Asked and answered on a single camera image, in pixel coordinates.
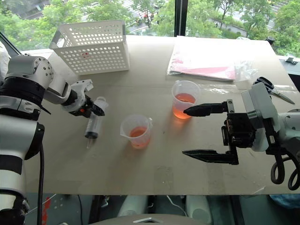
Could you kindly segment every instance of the scissors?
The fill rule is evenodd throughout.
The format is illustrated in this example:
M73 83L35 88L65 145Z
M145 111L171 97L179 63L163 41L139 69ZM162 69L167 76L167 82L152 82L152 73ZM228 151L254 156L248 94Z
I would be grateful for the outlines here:
M295 104L287 96L281 94L279 91L277 91L276 89L274 89L274 85L272 84L272 82L269 81L267 78L265 78L263 76L257 78L257 80L253 84L257 84L257 83L260 83L260 82L262 82L266 86L267 92L269 94L275 95L275 96L283 99L284 101L287 101L288 103Z

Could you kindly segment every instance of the plastic beaker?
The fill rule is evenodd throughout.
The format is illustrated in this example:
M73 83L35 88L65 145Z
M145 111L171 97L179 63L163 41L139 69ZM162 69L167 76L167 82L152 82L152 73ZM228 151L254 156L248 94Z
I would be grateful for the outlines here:
M196 105L199 95L200 88L194 82L176 81L172 87L174 115L180 119L190 118L191 116L186 115L183 111Z
M142 149L150 142L152 127L151 118L133 114L123 120L120 134L128 138L134 148Z

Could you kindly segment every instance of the beige tabletop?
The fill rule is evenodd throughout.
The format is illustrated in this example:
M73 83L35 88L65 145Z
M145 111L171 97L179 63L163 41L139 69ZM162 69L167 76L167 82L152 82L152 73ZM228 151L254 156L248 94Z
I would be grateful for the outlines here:
M61 106L46 101L43 106L52 115L42 113L45 126L44 192L93 195L228 195L289 193L287 181L270 181L273 156L251 149L238 149L239 165L207 164L187 157L183 150L214 149L225 152L221 126L226 114L180 120L172 114L171 87L176 80L191 80L202 88L200 103L220 103L233 99L236 112L245 112L239 90L232 82L216 82L191 76L166 74L175 38L128 36L130 70L84 75L92 79L94 89L87 94L104 96L109 109L103 132L91 149L86 149L84 131L87 119L74 117ZM265 76L291 98L296 105L273 97L279 113L300 107L300 93L285 72L268 42L202 39L203 46L220 46L214 51L256 53L257 76ZM49 59L60 74L72 74L61 59ZM122 120L133 113L153 119L153 133L146 149L133 149L120 136ZM27 188L38 189L39 159L26 161ZM294 170L286 163L286 179Z

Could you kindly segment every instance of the orange liquid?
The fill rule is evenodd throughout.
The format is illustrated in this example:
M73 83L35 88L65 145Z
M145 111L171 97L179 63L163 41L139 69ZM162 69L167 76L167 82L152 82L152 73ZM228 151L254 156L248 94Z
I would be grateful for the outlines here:
M177 94L175 96L175 98L177 98L181 102L195 103L195 101L196 101L196 99L192 95L187 94L187 93ZM172 109L173 109L174 115L176 117L180 118L180 119L188 119L188 118L191 117L191 116L186 115L185 113L183 113L183 111L176 109L174 106L173 106Z
M130 137L138 137L141 136L143 133L145 133L147 130L146 127L136 127L134 129L132 129L132 131L130 132ZM132 144L132 146L136 149L142 149L144 147L146 147L150 142L150 138L145 142L145 143L141 143L141 144Z

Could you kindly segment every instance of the black cable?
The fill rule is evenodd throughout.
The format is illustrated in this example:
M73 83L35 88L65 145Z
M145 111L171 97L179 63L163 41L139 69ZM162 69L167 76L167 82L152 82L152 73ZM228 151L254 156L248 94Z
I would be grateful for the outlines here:
M44 184L44 149L41 145L39 151L40 157L40 169L39 169L39 181L38 181L38 196L37 196L37 225L42 225L42 201L43 201L43 184Z
M80 220L81 220L81 225L83 225L83 205L81 203L81 199L80 199L80 196L78 196L78 199L79 199L79 203L80 203Z
M271 180L272 180L273 183L275 183L273 180L275 179L275 171L276 171L276 169L278 167L278 162L279 162L279 165L281 164L280 166L283 166L283 163L285 161L292 160L293 163L294 163L294 165L295 165L295 167L296 167L296 169L292 172L292 174L291 174L291 176L289 178L288 188L291 191L294 191L294 190L297 190L300 187L300 164L297 161L297 159L290 152L287 151L286 154L288 155L288 157L285 157L283 159L281 158L281 161L280 160L279 161L276 160L276 163L274 163L274 165L272 166L272 169L271 169ZM283 166L283 171L282 171L282 169L280 169L278 167L278 176L279 176L279 172L280 172L280 174L282 172L284 172L284 166ZM296 180L295 184L293 185L293 182L294 182L294 179L295 179L296 176L297 176L297 180Z

